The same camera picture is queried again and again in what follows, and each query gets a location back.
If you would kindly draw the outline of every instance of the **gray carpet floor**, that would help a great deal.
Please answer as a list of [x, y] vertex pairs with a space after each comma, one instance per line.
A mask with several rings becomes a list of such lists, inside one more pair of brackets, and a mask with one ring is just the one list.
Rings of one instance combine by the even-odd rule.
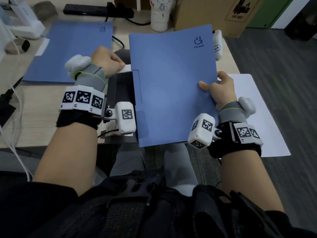
[[251, 74], [291, 156], [263, 158], [291, 223], [317, 232], [317, 40], [247, 28], [226, 39], [241, 73]]

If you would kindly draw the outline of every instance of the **person's lap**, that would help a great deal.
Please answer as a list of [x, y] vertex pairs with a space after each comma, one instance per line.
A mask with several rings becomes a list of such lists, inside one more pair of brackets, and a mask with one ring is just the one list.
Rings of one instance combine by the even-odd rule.
[[[166, 186], [174, 188], [186, 196], [191, 196], [198, 184], [185, 144], [166, 144], [164, 148], [163, 170]], [[116, 162], [110, 176], [127, 175], [133, 170], [144, 170], [144, 148], [138, 144], [125, 143], [118, 150]]]

